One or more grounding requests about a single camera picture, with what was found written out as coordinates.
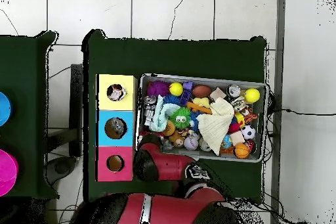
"soccer ball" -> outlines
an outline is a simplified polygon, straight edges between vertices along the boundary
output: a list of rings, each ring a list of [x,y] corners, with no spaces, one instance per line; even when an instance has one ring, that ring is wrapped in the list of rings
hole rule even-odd
[[[255,128],[250,125],[245,125],[241,128],[241,133],[243,134],[245,140],[253,139],[255,137]]]

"green fuzzy toy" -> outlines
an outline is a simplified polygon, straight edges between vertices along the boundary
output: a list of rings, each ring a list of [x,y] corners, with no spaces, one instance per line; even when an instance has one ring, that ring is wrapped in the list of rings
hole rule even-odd
[[[187,107],[181,107],[176,110],[169,118],[177,129],[185,129],[190,123],[190,110]]]

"yellow ball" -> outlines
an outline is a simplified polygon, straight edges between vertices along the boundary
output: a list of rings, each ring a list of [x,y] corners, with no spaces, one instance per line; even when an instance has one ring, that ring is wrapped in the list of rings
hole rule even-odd
[[[247,89],[245,92],[245,100],[249,103],[254,103],[260,98],[260,93],[257,89]]]
[[[183,86],[179,82],[174,82],[169,86],[169,91],[172,95],[179,97],[183,93]]]

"dark green table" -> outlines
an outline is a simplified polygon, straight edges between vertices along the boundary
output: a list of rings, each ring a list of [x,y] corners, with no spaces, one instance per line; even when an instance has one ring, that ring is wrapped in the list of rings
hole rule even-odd
[[[43,175],[47,154],[46,56],[56,33],[36,37],[0,36],[0,91],[12,102],[13,114],[0,127],[0,148],[18,161],[16,184],[6,196],[55,198]]]
[[[107,39],[100,30],[90,31],[83,40],[84,52],[84,198],[92,199],[106,192],[147,192],[171,194],[172,183],[95,181],[95,76],[96,74],[134,75],[143,73],[171,74],[199,78],[232,79],[264,82],[264,50],[266,41],[254,37],[250,41],[148,41],[143,39]],[[261,201],[261,162],[228,162],[203,160],[224,183],[233,197],[250,197]]]

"gray bin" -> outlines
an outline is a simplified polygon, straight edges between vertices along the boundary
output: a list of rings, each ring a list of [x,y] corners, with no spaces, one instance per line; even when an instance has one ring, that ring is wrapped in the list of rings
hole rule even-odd
[[[237,162],[259,162],[264,156],[264,147],[266,142],[266,121],[267,121],[267,107],[268,107],[268,94],[269,87],[264,83],[255,83],[255,82],[244,82],[244,81],[232,81],[232,80],[220,80],[220,79],[208,79],[208,78],[191,78],[184,76],[170,76],[164,74],[143,74],[140,79],[139,84],[139,93],[138,93],[138,114],[136,120],[136,147],[140,142],[139,132],[143,130],[142,122],[143,108],[142,100],[146,96],[145,87],[149,81],[161,80],[169,83],[173,82],[187,82],[192,81],[194,85],[204,84],[208,85],[211,88],[215,89],[219,87],[223,91],[226,91],[226,88],[230,84],[236,84],[240,87],[241,90],[246,90],[248,88],[256,88],[260,92],[260,99],[254,104],[249,104],[252,108],[253,113],[258,115],[258,118],[252,120],[251,125],[257,130],[255,138],[253,139],[256,143],[257,149],[254,154],[250,154],[246,159],[239,159],[233,154],[220,154],[216,156],[212,151],[204,152],[202,150],[186,150],[184,148],[174,148],[172,151],[167,153],[183,154],[194,159],[207,158],[211,160],[229,160]]]

